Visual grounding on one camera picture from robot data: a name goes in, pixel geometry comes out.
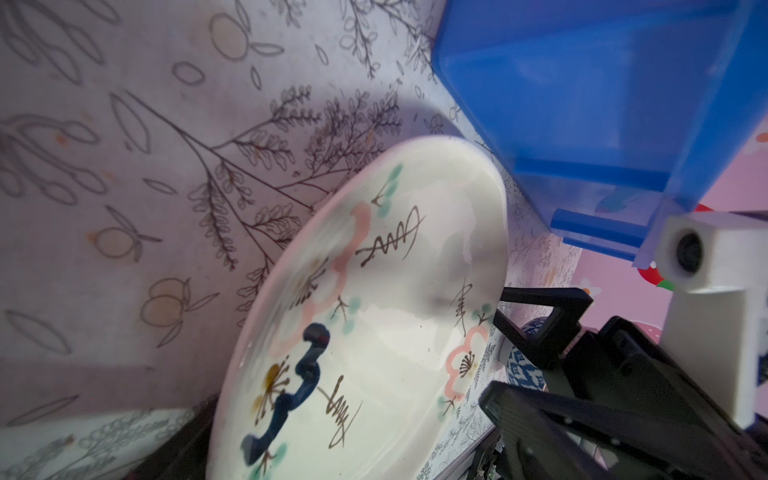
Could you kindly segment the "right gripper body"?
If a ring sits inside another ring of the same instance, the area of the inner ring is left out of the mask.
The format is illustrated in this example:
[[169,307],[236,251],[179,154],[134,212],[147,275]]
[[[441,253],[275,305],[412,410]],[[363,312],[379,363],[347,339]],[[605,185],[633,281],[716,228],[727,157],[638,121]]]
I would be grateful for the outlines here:
[[616,479],[764,479],[767,423],[741,428],[638,326],[612,318],[543,369],[572,433],[617,461]]

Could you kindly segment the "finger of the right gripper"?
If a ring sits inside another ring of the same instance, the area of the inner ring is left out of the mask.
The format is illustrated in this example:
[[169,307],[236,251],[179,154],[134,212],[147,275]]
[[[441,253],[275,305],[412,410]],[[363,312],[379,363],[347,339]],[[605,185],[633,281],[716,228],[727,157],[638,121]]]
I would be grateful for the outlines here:
[[493,381],[479,406],[504,479],[747,479],[750,454],[703,429]]
[[504,287],[500,301],[552,308],[533,336],[525,334],[500,310],[496,310],[493,320],[493,325],[535,367],[551,369],[581,331],[580,319],[592,305],[593,298],[580,288]]

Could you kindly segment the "cream blossom pattern plate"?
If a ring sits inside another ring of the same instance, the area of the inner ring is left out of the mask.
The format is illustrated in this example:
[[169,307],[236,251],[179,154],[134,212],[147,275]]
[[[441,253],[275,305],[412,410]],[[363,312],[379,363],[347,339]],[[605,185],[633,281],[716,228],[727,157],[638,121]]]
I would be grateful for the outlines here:
[[413,479],[472,384],[507,273],[506,195],[477,146],[378,157],[300,231],[238,339],[210,479]]

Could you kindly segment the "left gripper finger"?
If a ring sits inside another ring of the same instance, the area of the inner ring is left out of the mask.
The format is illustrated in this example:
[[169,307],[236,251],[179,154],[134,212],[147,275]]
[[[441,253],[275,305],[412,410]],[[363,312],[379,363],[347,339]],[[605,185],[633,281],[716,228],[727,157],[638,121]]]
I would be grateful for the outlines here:
[[212,395],[194,407],[191,418],[183,420],[180,428],[124,479],[203,480],[218,400],[218,395]]

